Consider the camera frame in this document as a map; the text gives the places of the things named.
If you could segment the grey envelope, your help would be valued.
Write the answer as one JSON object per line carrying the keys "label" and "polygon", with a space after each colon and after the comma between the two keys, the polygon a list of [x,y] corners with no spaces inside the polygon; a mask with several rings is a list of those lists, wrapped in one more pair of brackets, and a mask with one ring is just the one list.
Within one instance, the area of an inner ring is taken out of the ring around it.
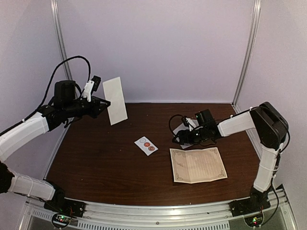
{"label": "grey envelope", "polygon": [[[189,130],[189,127],[187,127],[187,126],[185,126],[183,123],[181,123],[177,128],[175,128],[174,130],[173,130],[173,132],[175,133],[175,134],[177,134],[179,131],[181,131],[181,130]],[[180,145],[181,146],[181,148],[184,150],[184,149],[187,149],[187,148],[189,148],[189,147],[191,147],[191,144],[184,144],[184,145]]]}

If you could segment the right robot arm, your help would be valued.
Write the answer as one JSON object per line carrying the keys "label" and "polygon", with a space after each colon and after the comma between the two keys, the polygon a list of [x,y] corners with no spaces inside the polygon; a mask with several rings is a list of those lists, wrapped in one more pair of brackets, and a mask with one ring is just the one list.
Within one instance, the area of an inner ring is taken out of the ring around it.
{"label": "right robot arm", "polygon": [[215,143],[220,138],[255,129],[261,143],[261,158],[253,188],[265,193],[272,187],[272,181],[279,168],[282,152],[290,142],[289,125],[284,117],[270,102],[247,109],[217,122],[210,110],[195,114],[198,124],[193,127],[186,116],[182,122],[187,127],[173,133],[172,142],[184,145],[199,145],[210,141]]}

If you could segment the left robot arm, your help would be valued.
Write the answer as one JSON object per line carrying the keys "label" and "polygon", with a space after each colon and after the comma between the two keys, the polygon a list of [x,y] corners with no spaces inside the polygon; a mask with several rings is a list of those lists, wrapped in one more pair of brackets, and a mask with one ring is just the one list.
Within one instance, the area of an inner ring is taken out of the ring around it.
{"label": "left robot arm", "polygon": [[54,96],[48,104],[43,104],[29,118],[15,125],[14,128],[0,136],[0,191],[13,192],[50,201],[59,213],[69,209],[69,202],[63,192],[55,185],[16,173],[4,163],[15,151],[36,137],[45,134],[64,124],[69,119],[81,119],[88,115],[97,118],[111,105],[110,101],[92,95],[97,91],[100,77],[94,76],[82,90],[73,80],[56,82]]}

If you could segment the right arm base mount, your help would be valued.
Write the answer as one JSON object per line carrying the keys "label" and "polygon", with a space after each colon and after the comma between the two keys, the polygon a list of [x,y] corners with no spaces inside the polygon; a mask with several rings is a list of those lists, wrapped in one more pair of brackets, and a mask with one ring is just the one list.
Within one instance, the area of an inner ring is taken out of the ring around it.
{"label": "right arm base mount", "polygon": [[271,207],[268,199],[268,194],[271,190],[271,183],[268,190],[263,193],[252,186],[248,198],[234,200],[229,203],[232,216],[237,217],[243,215],[245,216],[245,223],[249,227],[261,227],[265,222],[263,211]]}

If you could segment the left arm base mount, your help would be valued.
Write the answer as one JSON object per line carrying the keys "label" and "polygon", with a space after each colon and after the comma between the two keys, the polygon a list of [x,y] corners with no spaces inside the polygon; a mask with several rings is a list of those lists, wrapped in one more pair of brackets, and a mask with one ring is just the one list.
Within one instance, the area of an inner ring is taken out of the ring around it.
{"label": "left arm base mount", "polygon": [[67,227],[73,219],[83,217],[85,203],[67,199],[65,191],[58,185],[49,182],[55,189],[55,193],[51,200],[45,201],[44,209],[53,211],[55,214],[51,218],[52,225],[59,230]]}

